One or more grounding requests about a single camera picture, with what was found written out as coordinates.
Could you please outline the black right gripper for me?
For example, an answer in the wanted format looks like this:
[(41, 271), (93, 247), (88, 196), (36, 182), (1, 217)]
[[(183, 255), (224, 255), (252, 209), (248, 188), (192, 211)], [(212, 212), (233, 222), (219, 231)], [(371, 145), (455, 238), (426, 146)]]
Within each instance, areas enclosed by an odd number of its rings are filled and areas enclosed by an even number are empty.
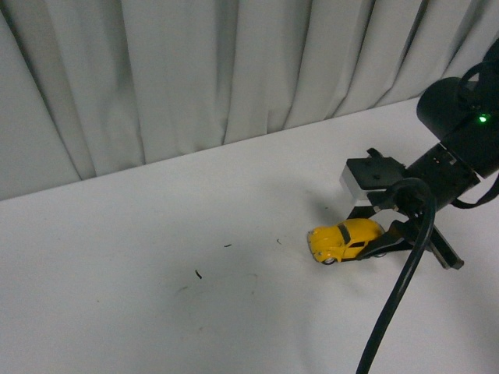
[[(348, 218), (370, 218), (380, 210), (394, 208), (403, 214), (407, 214), (407, 210), (416, 212), (420, 205), (421, 188), (410, 192), (407, 182), (410, 178), (417, 178), (426, 183), (436, 199), (437, 209), (452, 203), (479, 183), (478, 176), (470, 167), (454, 157), (444, 146), (437, 144), (409, 167), (405, 167), (402, 180), (384, 191), (370, 192), (367, 195), (370, 201), (368, 205), (353, 204)], [(419, 233), (420, 226), (414, 221), (393, 221), (385, 233), (360, 251), (359, 259), (377, 258), (391, 252), (411, 250)], [(464, 261), (437, 227), (433, 228), (430, 236), (430, 249), (444, 269), (459, 270), (463, 267)]]

